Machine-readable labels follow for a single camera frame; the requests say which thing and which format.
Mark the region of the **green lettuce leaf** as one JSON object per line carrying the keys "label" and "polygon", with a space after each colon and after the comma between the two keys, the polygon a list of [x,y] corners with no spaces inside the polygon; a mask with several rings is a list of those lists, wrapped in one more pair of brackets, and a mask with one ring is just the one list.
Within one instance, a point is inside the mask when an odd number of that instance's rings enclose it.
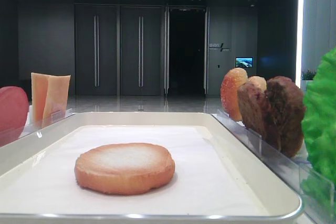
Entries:
{"label": "green lettuce leaf", "polygon": [[329,220],[335,220],[335,187],[318,176],[309,175],[301,182],[301,190],[308,197],[313,210]]}
{"label": "green lettuce leaf", "polygon": [[335,49],[321,60],[303,99],[302,130],[312,167],[335,182]]}

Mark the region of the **round bread slice on tray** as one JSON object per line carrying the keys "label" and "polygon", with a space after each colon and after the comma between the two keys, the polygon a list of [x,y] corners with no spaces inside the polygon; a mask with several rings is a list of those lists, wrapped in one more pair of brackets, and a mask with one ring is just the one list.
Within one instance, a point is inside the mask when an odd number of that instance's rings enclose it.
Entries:
{"label": "round bread slice on tray", "polygon": [[123,143],[82,153],[75,163],[79,186],[109,195],[139,195],[168,184],[175,162],[163,146]]}

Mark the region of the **inner brown meat patty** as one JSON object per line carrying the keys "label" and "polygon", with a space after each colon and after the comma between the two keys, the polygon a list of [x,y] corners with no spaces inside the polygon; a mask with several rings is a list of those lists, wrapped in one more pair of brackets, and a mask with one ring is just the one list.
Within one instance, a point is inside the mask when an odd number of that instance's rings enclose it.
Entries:
{"label": "inner brown meat patty", "polygon": [[281,150],[280,134],[265,92],[253,83],[246,82],[238,88],[237,97],[245,127],[261,135],[276,150]]}

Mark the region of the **brown meat patty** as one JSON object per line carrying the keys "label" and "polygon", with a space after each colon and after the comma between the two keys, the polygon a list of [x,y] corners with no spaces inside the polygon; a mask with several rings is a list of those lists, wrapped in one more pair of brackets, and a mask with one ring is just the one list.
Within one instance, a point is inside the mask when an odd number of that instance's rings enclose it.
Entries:
{"label": "brown meat patty", "polygon": [[281,150],[280,134],[265,92],[253,83],[246,82],[238,88],[237,97],[245,127],[261,135],[276,150]]}
{"label": "brown meat patty", "polygon": [[304,94],[290,78],[277,76],[267,81],[266,96],[279,131],[280,151],[287,157],[294,157],[303,143]]}

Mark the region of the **right orange cheese slice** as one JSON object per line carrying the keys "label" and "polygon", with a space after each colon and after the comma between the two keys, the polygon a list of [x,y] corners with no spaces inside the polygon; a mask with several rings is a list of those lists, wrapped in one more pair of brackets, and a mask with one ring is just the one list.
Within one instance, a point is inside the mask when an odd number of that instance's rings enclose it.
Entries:
{"label": "right orange cheese slice", "polygon": [[49,76],[42,127],[65,117],[70,78],[71,75]]}

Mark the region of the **orange cheese slice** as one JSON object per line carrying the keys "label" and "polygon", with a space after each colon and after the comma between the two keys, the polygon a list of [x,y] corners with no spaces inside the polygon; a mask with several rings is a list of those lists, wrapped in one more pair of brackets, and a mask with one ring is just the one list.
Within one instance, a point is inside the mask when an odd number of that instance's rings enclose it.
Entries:
{"label": "orange cheese slice", "polygon": [[41,73],[31,73],[31,98],[33,107],[33,121],[39,122],[43,119],[45,108],[49,75]]}
{"label": "orange cheese slice", "polygon": [[49,76],[42,127],[65,117],[70,78],[71,75]]}

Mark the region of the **left orange cheese slice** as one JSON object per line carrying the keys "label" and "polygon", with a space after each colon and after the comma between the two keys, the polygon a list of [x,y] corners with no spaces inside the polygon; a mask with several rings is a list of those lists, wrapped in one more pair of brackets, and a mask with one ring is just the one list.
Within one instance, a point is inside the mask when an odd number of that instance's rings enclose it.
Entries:
{"label": "left orange cheese slice", "polygon": [[33,107],[33,121],[39,122],[43,119],[45,108],[49,75],[41,73],[31,73],[31,98]]}

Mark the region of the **red tomato slice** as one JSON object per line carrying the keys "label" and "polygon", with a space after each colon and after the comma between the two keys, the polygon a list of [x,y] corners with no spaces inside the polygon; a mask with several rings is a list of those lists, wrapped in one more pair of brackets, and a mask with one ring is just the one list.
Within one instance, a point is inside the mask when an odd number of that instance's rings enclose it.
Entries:
{"label": "red tomato slice", "polygon": [[15,86],[1,88],[1,147],[20,137],[28,111],[28,98],[22,88]]}

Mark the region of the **outer golden bun slice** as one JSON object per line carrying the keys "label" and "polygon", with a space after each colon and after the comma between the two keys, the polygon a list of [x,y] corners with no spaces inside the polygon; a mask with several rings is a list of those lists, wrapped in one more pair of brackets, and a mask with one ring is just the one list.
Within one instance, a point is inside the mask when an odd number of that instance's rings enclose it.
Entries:
{"label": "outer golden bun slice", "polygon": [[234,121],[241,121],[241,113],[238,105],[237,90],[246,83],[248,75],[243,68],[231,69],[225,74],[221,84],[221,102],[223,109]]}

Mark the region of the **golden bun slice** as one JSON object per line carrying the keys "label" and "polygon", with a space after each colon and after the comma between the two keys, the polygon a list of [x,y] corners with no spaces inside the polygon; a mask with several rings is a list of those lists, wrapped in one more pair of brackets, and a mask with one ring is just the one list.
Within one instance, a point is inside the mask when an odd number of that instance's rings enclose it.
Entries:
{"label": "golden bun slice", "polygon": [[248,78],[248,82],[251,82],[253,85],[260,88],[262,92],[264,92],[267,89],[267,82],[263,77],[252,76]]}
{"label": "golden bun slice", "polygon": [[246,83],[248,75],[243,68],[231,69],[225,74],[221,84],[221,102],[223,109],[234,121],[241,121],[241,113],[238,105],[237,90]]}

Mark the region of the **inner golden bun slice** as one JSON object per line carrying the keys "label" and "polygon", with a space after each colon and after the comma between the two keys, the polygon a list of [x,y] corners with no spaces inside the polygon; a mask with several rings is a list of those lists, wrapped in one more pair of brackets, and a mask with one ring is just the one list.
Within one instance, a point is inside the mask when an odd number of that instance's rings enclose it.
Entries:
{"label": "inner golden bun slice", "polygon": [[267,89],[267,82],[263,77],[252,76],[248,78],[248,82],[251,82],[253,85],[260,88],[262,92],[264,92]]}

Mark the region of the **clear acrylic rack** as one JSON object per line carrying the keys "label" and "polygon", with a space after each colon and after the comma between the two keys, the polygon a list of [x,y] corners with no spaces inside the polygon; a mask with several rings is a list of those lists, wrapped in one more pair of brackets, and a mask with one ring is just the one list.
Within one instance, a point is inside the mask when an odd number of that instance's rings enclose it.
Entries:
{"label": "clear acrylic rack", "polygon": [[333,183],[332,181],[317,173],[306,159],[302,157],[287,158],[263,141],[259,134],[233,121],[227,113],[218,110],[213,116],[223,126],[228,128],[271,171],[301,196],[304,203],[304,213],[313,223],[335,223],[335,220],[329,220],[313,210],[313,207],[308,202],[308,197],[301,190],[302,180],[306,179],[309,175],[321,177],[330,183]]}
{"label": "clear acrylic rack", "polygon": [[[47,118],[47,125],[51,125],[53,123],[59,122],[71,115],[73,115],[74,112],[72,111],[72,108],[67,109],[65,111],[65,114],[63,115],[61,112],[55,112],[51,115],[51,117]],[[26,120],[26,124],[23,127],[23,131],[21,132],[19,138],[24,137],[32,132],[38,131],[40,129],[42,129],[43,127],[41,126],[42,121],[39,122],[34,122],[33,121],[33,106],[30,105],[29,106],[29,111],[27,114],[27,120]]]}

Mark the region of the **potted green plant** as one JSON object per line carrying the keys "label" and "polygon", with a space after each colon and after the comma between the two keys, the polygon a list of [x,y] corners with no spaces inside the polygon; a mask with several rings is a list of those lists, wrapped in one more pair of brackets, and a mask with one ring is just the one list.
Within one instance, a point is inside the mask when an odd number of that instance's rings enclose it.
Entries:
{"label": "potted green plant", "polygon": [[317,71],[316,70],[304,70],[301,73],[301,80],[313,80],[315,75],[316,75]]}

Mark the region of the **right clear acrylic rack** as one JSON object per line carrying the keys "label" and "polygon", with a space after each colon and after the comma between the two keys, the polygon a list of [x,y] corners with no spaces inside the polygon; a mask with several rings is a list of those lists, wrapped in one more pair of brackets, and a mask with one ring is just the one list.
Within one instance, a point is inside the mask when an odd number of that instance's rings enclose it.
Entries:
{"label": "right clear acrylic rack", "polygon": [[313,210],[313,207],[308,202],[308,197],[301,190],[302,180],[306,179],[309,175],[321,177],[330,183],[333,183],[332,181],[317,173],[306,159],[302,157],[287,158],[263,141],[259,134],[233,121],[227,113],[218,110],[213,116],[223,126],[228,128],[271,171],[301,196],[304,203],[304,213],[313,223],[335,223],[335,220],[329,220]]}

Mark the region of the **small wall display screen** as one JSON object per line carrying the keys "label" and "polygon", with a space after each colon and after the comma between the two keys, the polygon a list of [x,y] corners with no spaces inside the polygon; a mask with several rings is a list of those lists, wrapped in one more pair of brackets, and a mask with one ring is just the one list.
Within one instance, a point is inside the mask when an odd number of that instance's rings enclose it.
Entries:
{"label": "small wall display screen", "polygon": [[253,58],[252,57],[236,57],[235,67],[236,68],[252,68]]}

